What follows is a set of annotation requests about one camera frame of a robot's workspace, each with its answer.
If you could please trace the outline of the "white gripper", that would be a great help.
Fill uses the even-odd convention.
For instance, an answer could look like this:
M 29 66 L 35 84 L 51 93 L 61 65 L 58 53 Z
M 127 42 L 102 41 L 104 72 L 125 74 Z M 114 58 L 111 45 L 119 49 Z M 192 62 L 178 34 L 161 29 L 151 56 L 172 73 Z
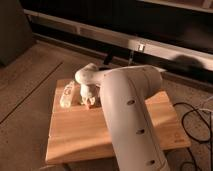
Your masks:
M 98 99 L 98 89 L 95 85 L 80 86 L 80 95 L 85 105 L 94 105 Z

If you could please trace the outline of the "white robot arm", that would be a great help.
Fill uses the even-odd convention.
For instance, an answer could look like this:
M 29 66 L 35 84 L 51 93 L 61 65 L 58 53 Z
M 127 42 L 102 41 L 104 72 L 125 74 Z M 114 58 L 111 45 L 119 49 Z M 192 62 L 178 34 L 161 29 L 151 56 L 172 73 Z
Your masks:
M 93 63 L 75 74 L 86 100 L 100 87 L 100 101 L 120 171 L 170 171 L 145 100 L 159 92 L 160 72 L 150 65 L 98 70 Z

